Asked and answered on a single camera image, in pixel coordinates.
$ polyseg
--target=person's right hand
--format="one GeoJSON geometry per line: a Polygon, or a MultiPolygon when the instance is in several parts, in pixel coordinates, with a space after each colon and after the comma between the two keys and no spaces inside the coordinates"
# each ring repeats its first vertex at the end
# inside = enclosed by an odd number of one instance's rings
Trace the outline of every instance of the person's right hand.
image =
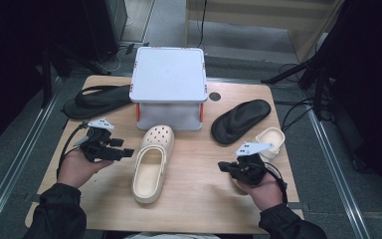
{"type": "Polygon", "coordinates": [[[112,165],[113,161],[101,160],[90,162],[80,149],[69,152],[60,169],[57,182],[79,188],[104,167],[112,165]]]}
{"type": "Polygon", "coordinates": [[[237,183],[243,191],[253,198],[254,203],[261,211],[283,203],[281,189],[275,178],[269,173],[266,173],[263,180],[257,186],[250,186],[239,180],[237,183]]]}

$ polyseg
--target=white slipper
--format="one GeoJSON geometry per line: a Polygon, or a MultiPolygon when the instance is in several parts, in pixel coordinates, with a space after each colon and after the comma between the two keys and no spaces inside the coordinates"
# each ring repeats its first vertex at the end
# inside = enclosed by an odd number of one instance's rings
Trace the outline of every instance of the white slipper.
{"type": "Polygon", "coordinates": [[[136,201],[152,203],[160,196],[173,144],[173,130],[168,125],[154,126],[145,134],[132,180],[132,196],[136,201]]]}
{"type": "Polygon", "coordinates": [[[279,154],[285,142],[285,135],[280,129],[269,127],[256,136],[256,142],[272,143],[274,145],[274,147],[260,152],[262,160],[269,162],[279,154]]]}

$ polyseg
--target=person's left hand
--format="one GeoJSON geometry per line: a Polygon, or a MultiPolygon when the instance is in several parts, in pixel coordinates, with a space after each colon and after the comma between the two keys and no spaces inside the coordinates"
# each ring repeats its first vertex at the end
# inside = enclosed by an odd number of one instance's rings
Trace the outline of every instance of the person's left hand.
{"type": "Polygon", "coordinates": [[[69,152],[60,169],[58,183],[79,188],[102,168],[112,165],[113,161],[101,160],[90,162],[80,149],[69,152]]]}

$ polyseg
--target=black sandal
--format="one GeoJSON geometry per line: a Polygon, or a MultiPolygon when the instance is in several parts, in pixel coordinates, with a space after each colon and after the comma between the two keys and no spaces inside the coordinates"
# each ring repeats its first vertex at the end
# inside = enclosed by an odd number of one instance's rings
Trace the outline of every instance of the black sandal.
{"type": "Polygon", "coordinates": [[[263,100],[241,103],[219,116],[212,124],[211,133],[216,141],[231,144],[267,117],[271,110],[269,103],[263,100]]]}
{"type": "Polygon", "coordinates": [[[72,120],[88,120],[132,103],[130,85],[96,86],[81,90],[74,99],[68,100],[62,112],[72,120]]]}

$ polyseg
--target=shoe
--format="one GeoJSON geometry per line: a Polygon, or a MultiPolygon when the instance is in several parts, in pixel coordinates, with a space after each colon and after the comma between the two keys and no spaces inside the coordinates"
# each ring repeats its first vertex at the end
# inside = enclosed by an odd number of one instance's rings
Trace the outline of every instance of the shoe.
{"type": "Polygon", "coordinates": [[[213,122],[211,134],[219,143],[234,143],[254,125],[266,118],[271,110],[269,103],[264,100],[241,103],[213,122]]]}
{"type": "Polygon", "coordinates": [[[152,203],[160,196],[173,144],[173,129],[168,125],[154,126],[145,134],[132,180],[137,202],[152,203]]]}
{"type": "Polygon", "coordinates": [[[62,112],[71,120],[89,120],[132,104],[130,85],[95,86],[81,90],[68,100],[62,112]]]}
{"type": "Polygon", "coordinates": [[[285,142],[285,135],[280,129],[276,127],[269,127],[257,135],[255,141],[261,143],[272,143],[274,145],[274,147],[259,153],[263,161],[269,162],[279,154],[279,151],[285,142]]]}

